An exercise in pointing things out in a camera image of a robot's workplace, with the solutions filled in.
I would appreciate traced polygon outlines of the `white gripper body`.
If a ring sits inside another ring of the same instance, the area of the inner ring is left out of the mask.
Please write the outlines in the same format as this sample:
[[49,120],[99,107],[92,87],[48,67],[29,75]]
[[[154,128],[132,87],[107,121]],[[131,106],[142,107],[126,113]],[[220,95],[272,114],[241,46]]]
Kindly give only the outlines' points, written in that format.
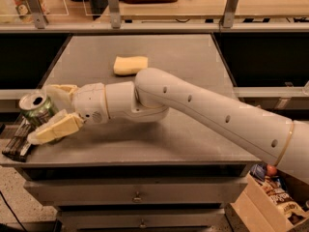
[[104,124],[109,119],[105,86],[102,83],[87,84],[78,88],[73,93],[72,104],[75,112],[87,124]]

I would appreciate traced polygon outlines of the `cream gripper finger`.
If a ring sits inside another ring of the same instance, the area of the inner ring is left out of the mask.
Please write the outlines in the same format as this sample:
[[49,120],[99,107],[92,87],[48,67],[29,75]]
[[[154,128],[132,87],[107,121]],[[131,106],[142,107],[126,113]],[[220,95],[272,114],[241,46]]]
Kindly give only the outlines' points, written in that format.
[[78,90],[76,85],[51,84],[45,85],[42,89],[51,98],[59,110],[66,109],[67,111],[74,111],[72,97]]
[[84,120],[76,112],[68,113],[66,109],[63,109],[47,123],[29,133],[27,140],[33,145],[42,145],[71,135],[79,131],[83,125]]

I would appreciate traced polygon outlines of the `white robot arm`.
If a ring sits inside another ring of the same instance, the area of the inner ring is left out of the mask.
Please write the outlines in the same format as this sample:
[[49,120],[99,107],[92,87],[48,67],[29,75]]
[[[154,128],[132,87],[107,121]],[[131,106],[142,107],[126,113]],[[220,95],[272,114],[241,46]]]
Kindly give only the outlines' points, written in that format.
[[83,125],[114,118],[151,122],[174,108],[233,141],[277,169],[309,183],[309,125],[190,84],[148,68],[128,82],[49,85],[47,95],[63,109],[28,135],[34,145],[73,134]]

